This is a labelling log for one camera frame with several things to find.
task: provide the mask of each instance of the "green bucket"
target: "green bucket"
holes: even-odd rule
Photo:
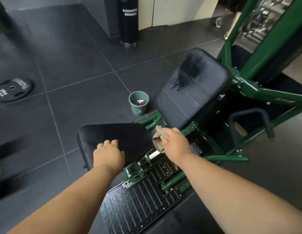
[[[145,104],[138,106],[138,100],[144,100]],[[147,104],[149,102],[149,96],[145,92],[135,91],[130,94],[128,97],[128,101],[130,102],[130,106],[132,107],[133,114],[135,115],[143,115],[146,112]]]

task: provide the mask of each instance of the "right arm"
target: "right arm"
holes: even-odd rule
[[[266,189],[192,154],[181,132],[165,128],[162,144],[169,159],[226,234],[302,233],[302,212]]]

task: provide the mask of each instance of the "weight plate hole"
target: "weight plate hole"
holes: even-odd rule
[[[16,94],[14,95],[14,97],[18,97],[18,96],[20,96],[21,94],[24,94],[24,92],[16,93]]]
[[[0,85],[8,84],[10,81],[11,81],[10,79],[5,80],[4,82],[0,83]]]

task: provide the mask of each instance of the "forearm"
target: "forearm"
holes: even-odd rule
[[[267,190],[193,154],[180,168],[225,233],[302,233],[302,213]]]
[[[109,166],[94,167],[8,233],[88,233],[113,179]]]

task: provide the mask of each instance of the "left arm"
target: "left arm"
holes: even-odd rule
[[[88,233],[115,176],[125,164],[118,142],[106,140],[94,151],[94,168],[7,234]]]

